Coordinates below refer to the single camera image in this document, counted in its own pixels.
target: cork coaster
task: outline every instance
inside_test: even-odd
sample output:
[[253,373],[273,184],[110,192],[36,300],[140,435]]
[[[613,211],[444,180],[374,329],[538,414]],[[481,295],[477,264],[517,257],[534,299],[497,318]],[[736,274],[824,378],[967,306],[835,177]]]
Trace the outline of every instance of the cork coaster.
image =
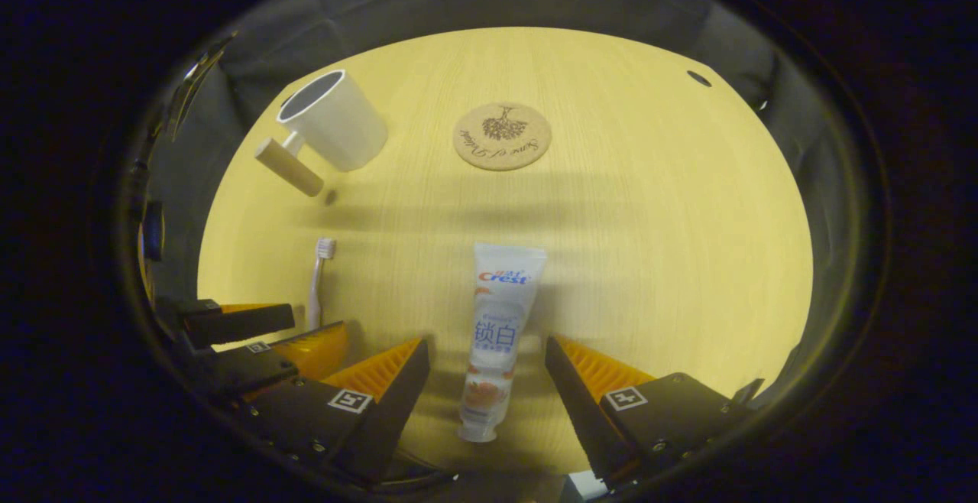
[[547,152],[551,130],[544,116],[527,105],[497,102],[480,105],[455,123],[455,151],[486,170],[513,170]]

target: light wood tabletop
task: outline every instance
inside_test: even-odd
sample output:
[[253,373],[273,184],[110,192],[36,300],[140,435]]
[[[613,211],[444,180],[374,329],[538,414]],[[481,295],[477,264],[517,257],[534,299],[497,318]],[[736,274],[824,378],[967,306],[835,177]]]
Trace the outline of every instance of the light wood tabletop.
[[[301,161],[325,180],[322,193],[307,197],[254,151],[289,134],[275,120],[282,102],[335,68],[360,85],[389,137],[377,157],[347,173],[304,148]],[[489,102],[541,112],[552,129],[547,154],[507,172],[463,161],[453,127]],[[322,321],[350,323],[349,361],[414,336],[429,340],[431,373],[400,446],[445,467],[590,468],[544,368],[549,333],[653,377],[685,372],[732,395],[754,378],[773,381],[800,339],[811,298],[801,196],[756,114],[709,67],[580,31],[419,37],[284,88],[217,190],[199,297],[289,302],[303,325],[321,237],[336,239],[322,273]],[[549,255],[520,340],[509,413],[487,444],[455,436],[475,242]]]

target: wooden cylinder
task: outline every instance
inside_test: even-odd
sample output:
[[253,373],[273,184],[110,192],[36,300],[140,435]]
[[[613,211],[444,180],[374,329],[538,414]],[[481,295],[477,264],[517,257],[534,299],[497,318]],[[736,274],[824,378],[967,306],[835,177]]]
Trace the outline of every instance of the wooden cylinder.
[[322,178],[298,161],[278,141],[266,138],[254,152],[254,158],[307,196],[315,197],[322,189]]

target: toothpaste cap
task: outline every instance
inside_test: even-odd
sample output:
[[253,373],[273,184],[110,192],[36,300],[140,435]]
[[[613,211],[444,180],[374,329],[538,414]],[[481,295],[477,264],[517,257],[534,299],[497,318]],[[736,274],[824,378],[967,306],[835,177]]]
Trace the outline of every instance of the toothpaste cap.
[[496,440],[496,430],[493,425],[462,422],[461,427],[458,427],[458,437],[471,443],[491,443]]

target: mug handle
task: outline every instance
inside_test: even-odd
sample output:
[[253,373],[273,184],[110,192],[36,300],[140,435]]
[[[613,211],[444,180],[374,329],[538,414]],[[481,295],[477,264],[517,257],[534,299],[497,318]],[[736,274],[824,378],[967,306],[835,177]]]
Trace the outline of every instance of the mug handle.
[[272,140],[272,138],[265,138],[265,141],[262,141],[258,145],[258,149],[255,150],[254,158],[261,161],[263,165],[279,175],[284,181],[291,183],[300,192],[315,197],[322,190],[322,178],[316,176],[316,173],[303,165],[303,162],[298,161],[296,156],[303,144],[305,144],[305,138],[295,131],[286,138],[284,145]]

